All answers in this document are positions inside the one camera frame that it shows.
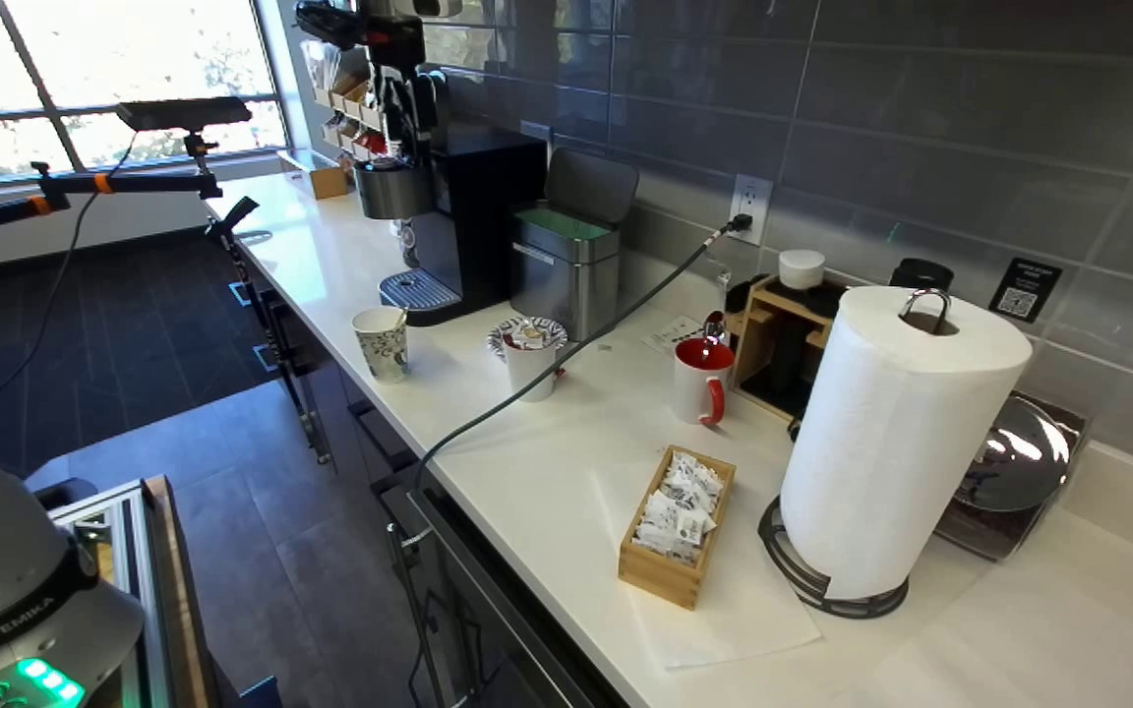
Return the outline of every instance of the window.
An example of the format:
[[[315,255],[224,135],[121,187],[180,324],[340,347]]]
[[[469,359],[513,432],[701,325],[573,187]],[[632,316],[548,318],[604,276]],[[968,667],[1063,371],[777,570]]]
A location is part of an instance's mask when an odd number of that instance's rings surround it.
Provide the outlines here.
[[[253,123],[210,127],[211,157],[283,147],[253,0],[0,0],[0,13],[20,30],[10,42],[0,19],[0,179],[33,177],[33,161],[113,165],[128,147],[113,105],[144,99],[241,95]],[[132,139],[128,165],[172,157],[183,157],[180,129]]]

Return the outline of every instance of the green light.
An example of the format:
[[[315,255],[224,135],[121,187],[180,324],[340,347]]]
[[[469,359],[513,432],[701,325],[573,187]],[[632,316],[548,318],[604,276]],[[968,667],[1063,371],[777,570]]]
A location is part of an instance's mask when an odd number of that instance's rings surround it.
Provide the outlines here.
[[[62,678],[54,664],[26,657],[17,659],[20,680],[17,691],[26,695],[38,708],[79,708],[85,705],[85,687],[69,678]]]

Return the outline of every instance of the cable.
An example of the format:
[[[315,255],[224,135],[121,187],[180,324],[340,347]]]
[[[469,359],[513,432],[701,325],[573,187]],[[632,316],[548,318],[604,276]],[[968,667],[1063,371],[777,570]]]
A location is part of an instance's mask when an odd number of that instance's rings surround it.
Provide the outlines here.
[[[619,324],[627,324],[632,312],[642,312],[653,296],[661,296],[679,272],[690,272],[722,230],[747,230],[751,215],[736,212],[733,220],[722,220],[707,240],[701,240],[666,278],[656,278],[642,297],[632,297],[629,308],[623,308],[608,324],[602,324],[590,338],[566,347],[566,355],[548,365],[543,375],[536,375],[524,389],[507,393],[503,402],[494,402],[492,409],[484,409],[481,417],[456,423],[447,438],[440,438],[414,470],[423,470],[423,464],[451,444],[456,438],[481,428],[484,422],[492,422],[494,413],[503,413],[507,404],[514,404],[526,389],[536,389],[543,376],[556,376],[573,355],[582,355],[590,341],[604,338]]]
[[[128,161],[132,140],[136,140],[136,135],[128,135],[128,147],[121,149],[119,165],[113,165],[106,177],[113,177],[113,171]],[[69,237],[68,237],[68,253],[62,253],[62,259],[59,259],[52,284],[47,284],[42,318],[38,318],[33,341],[22,347],[22,359],[0,376],[0,393],[33,365],[34,350],[38,350],[42,338],[47,338],[52,316],[54,316],[54,297],[59,297],[62,278],[68,278],[68,272],[69,272],[69,259],[76,259],[76,253],[79,253],[85,212],[89,212],[89,204],[93,204],[98,198],[102,198],[102,192],[93,187],[93,192],[85,198],[85,204],[79,208],[79,215],[76,215],[76,225],[69,225]]]

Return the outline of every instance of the cup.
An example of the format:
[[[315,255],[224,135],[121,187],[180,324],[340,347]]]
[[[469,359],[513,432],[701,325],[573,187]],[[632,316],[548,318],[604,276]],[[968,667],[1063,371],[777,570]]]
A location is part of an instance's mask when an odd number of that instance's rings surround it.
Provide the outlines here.
[[[671,371],[671,409],[679,422],[717,428],[722,422],[722,376],[733,347],[722,338],[679,338]]]
[[[492,330],[492,350],[513,376],[513,393],[531,384],[543,371],[560,365],[566,330],[556,318],[513,318]],[[560,375],[548,375],[524,402],[548,397]]]
[[[409,365],[405,324],[409,316],[400,308],[378,308],[353,318],[353,330],[359,330],[359,341],[374,376],[405,375]]]

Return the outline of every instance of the gray tile backsplash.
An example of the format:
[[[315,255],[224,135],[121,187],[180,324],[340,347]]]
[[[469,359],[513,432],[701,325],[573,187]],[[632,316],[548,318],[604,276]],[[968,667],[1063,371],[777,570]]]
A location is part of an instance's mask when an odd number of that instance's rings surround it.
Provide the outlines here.
[[[1133,4],[1126,0],[465,0],[430,19],[460,119],[549,123],[642,169],[629,249],[679,259],[736,171],[775,179],[771,272],[823,249],[884,284],[941,259],[989,303],[1015,255],[1065,276],[1027,389],[1133,451]]]

